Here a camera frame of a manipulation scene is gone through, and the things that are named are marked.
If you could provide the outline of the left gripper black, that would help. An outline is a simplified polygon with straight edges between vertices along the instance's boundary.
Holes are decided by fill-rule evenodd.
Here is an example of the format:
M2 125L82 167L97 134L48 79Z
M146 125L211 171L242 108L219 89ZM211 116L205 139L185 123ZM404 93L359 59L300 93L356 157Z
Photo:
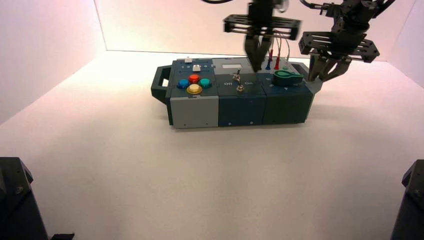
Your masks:
M224 32L246 35L245 53L254 72L262 69L273 38L297 38L301 20L274 16L274 11L284 13L288 6L287 0L254 0L248 3L247 14L230 14L224 18Z

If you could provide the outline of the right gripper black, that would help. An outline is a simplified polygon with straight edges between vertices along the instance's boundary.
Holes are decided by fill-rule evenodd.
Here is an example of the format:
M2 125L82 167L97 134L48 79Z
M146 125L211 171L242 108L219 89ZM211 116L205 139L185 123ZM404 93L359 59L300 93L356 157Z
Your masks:
M368 22L337 18L331 31L303 32L298 46L301 54L311 55L308 81L320 75L320 80L326 82L345 74L352 60L342 57L371 63L380 56L374 42L366 39L369 28Z

